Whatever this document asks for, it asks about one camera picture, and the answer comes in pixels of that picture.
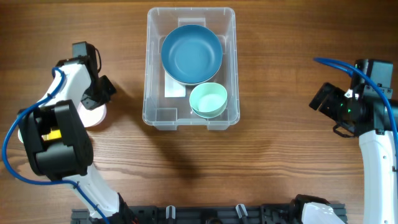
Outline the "pink small bowl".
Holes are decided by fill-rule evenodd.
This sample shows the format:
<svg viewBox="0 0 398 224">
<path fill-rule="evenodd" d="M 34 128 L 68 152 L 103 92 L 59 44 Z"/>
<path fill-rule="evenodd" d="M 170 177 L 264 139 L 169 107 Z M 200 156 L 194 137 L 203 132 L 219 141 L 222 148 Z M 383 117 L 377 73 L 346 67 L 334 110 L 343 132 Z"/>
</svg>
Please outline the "pink small bowl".
<svg viewBox="0 0 398 224">
<path fill-rule="evenodd" d="M 77 112 L 85 128 L 100 124 L 106 117 L 106 105 L 101 105 L 93 110 L 86 109 L 82 103 L 78 105 Z"/>
</svg>

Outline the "dark blue bowl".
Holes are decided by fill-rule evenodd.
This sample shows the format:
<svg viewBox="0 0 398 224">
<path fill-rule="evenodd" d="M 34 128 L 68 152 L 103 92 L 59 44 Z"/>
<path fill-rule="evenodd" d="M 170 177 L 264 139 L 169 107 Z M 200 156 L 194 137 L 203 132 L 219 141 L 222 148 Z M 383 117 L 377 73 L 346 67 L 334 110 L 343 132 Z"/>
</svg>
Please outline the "dark blue bowl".
<svg viewBox="0 0 398 224">
<path fill-rule="evenodd" d="M 160 57 L 164 70 L 176 82 L 198 85 L 211 80 L 221 68 L 223 48 L 214 32 L 188 24 L 166 36 Z"/>
</svg>

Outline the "mint green small bowl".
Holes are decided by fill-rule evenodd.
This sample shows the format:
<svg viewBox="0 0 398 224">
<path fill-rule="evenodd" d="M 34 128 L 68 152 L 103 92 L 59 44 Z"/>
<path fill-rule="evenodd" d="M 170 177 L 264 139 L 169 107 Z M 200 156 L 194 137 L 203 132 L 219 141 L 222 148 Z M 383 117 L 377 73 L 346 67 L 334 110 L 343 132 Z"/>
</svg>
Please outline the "mint green small bowl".
<svg viewBox="0 0 398 224">
<path fill-rule="evenodd" d="M 228 102 L 226 88 L 214 82 L 201 83 L 190 93 L 189 104 L 202 118 L 215 118 L 223 113 Z"/>
</svg>

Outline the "yellow cup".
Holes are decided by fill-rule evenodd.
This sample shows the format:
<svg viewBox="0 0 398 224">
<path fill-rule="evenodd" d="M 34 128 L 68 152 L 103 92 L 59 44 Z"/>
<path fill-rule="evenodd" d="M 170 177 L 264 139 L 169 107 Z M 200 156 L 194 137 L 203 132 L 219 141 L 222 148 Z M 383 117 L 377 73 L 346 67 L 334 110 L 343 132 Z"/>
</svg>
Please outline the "yellow cup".
<svg viewBox="0 0 398 224">
<path fill-rule="evenodd" d="M 50 141 L 50 140 L 54 140 L 54 139 L 60 139 L 62 137 L 62 134 L 60 132 L 60 130 L 51 130 L 50 133 L 42 135 L 42 139 L 44 141 Z"/>
</svg>

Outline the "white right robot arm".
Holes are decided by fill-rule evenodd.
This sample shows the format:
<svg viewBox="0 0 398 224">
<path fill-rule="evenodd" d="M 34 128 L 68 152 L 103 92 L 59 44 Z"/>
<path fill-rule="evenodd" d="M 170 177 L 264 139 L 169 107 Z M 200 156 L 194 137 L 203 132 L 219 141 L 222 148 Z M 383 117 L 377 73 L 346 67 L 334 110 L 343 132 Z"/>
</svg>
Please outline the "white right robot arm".
<svg viewBox="0 0 398 224">
<path fill-rule="evenodd" d="M 324 83 L 310 107 L 335 121 L 336 134 L 359 138 L 364 166 L 364 222 L 397 223 L 396 145 L 382 98 L 353 90 L 345 93 Z"/>
</svg>

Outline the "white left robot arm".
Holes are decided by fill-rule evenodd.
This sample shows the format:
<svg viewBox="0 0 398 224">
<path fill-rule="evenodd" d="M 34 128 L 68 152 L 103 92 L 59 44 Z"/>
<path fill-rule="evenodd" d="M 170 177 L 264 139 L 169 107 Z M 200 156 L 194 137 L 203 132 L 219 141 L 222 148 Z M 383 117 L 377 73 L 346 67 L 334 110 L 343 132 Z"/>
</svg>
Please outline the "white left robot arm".
<svg viewBox="0 0 398 224">
<path fill-rule="evenodd" d="M 52 69 L 53 82 L 36 104 L 21 111 L 17 125 L 29 164 L 48 185 L 65 184 L 87 206 L 92 223 L 137 223 L 122 196 L 93 163 L 93 146 L 77 107 L 97 81 L 96 60 L 78 56 Z"/>
</svg>

